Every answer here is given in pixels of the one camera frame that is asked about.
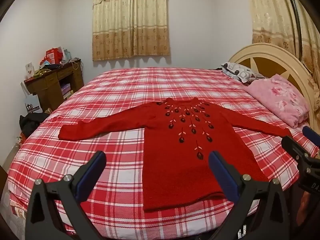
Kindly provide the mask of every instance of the beige curtain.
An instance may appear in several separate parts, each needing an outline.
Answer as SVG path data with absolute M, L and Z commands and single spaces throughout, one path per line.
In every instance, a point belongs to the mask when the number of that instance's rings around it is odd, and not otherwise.
M 167 0 L 94 0 L 93 60 L 170 55 Z
M 314 110 L 317 111 L 320 108 L 320 35 L 308 12 L 299 0 L 295 1 L 301 25 L 302 63 L 312 73 L 312 75 L 310 75 L 310 81 L 315 91 Z
M 299 58 L 298 29 L 290 0 L 251 0 L 252 43 L 266 42 Z

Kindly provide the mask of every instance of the dark red bead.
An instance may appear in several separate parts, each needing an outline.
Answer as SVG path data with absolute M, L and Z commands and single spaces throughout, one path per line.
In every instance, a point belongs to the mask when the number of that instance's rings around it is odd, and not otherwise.
M 201 152 L 198 152 L 197 157 L 199 160 L 203 160 L 203 154 Z

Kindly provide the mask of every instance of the red and white plaid blanket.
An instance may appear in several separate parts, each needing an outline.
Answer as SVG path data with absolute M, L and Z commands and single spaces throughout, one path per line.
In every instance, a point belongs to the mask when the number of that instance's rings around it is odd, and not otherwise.
M 247 94 L 240 82 L 222 71 L 134 68 L 106 72 L 63 103 L 25 142 L 9 171 L 12 202 L 26 209 L 37 178 L 52 182 L 65 174 L 74 174 L 100 150 L 107 155 L 106 168 L 88 201 L 81 206 L 103 236 L 169 239 L 221 225 L 233 206 L 226 200 L 206 200 L 187 207 L 143 212 L 143 129 L 113 132 L 78 142 L 58 140 L 63 124 L 87 122 L 168 97 L 183 100 L 198 97 L 270 124 L 288 127 Z M 282 149 L 280 137 L 240 128 L 235 130 L 269 179 L 279 178 L 283 188 L 297 180 L 297 167 Z M 294 139 L 315 155 L 317 148 L 302 135 L 302 127 L 290 130 Z M 63 221 L 71 225 L 60 203 L 58 208 Z

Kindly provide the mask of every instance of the wooden desk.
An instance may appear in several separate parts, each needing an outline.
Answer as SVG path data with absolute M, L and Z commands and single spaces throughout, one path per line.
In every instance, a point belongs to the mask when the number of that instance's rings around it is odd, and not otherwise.
M 26 80 L 24 83 L 31 94 L 37 94 L 39 97 L 40 105 L 43 111 L 51 108 L 56 110 L 63 102 L 63 95 L 61 92 L 60 83 L 63 80 L 70 83 L 71 90 L 77 92 L 84 86 L 81 60 L 75 63 L 66 63 L 59 69 L 52 70 L 45 73 L 43 76 Z

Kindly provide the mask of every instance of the red gift bag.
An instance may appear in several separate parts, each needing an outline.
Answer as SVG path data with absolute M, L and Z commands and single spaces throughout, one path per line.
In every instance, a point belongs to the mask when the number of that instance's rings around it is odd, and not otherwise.
M 59 52 L 58 48 L 52 48 L 47 50 L 46 57 L 51 64 L 60 64 L 63 58 L 63 53 Z

